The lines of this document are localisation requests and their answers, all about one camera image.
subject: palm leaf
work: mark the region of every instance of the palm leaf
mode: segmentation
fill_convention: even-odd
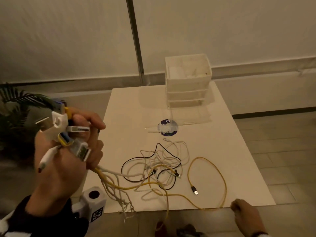
[[[19,91],[8,83],[0,84],[0,96],[4,104],[8,102],[16,102],[20,105],[34,106],[38,108],[49,108],[53,110],[54,102],[47,96],[41,94],[25,93],[24,90]]]

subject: floor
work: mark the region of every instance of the floor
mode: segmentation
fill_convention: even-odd
[[[316,233],[316,112],[235,120],[277,203],[258,207],[268,232],[275,237]],[[1,197],[19,201],[31,191],[30,170],[0,172]],[[122,215],[102,216],[103,224],[87,236],[151,237],[165,212],[141,212],[123,223]],[[230,209],[214,212],[171,211],[167,227],[192,223],[210,237],[241,237]]]

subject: white box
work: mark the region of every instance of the white box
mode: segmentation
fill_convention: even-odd
[[[167,106],[201,105],[212,78],[206,54],[170,56],[165,61]]]

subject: sticker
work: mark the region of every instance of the sticker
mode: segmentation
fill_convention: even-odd
[[[157,128],[163,136],[173,136],[178,132],[178,124],[174,120],[169,119],[162,120]]]
[[[91,223],[95,221],[97,218],[99,218],[102,215],[102,213],[103,213],[103,207],[101,207],[97,211],[94,211],[91,216]]]

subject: sleeve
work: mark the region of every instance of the sleeve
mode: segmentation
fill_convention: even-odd
[[[36,217],[25,211],[30,196],[21,201],[17,208],[0,220],[0,236],[38,237],[38,236],[85,236],[89,222],[76,219],[69,199],[64,208],[51,217]]]

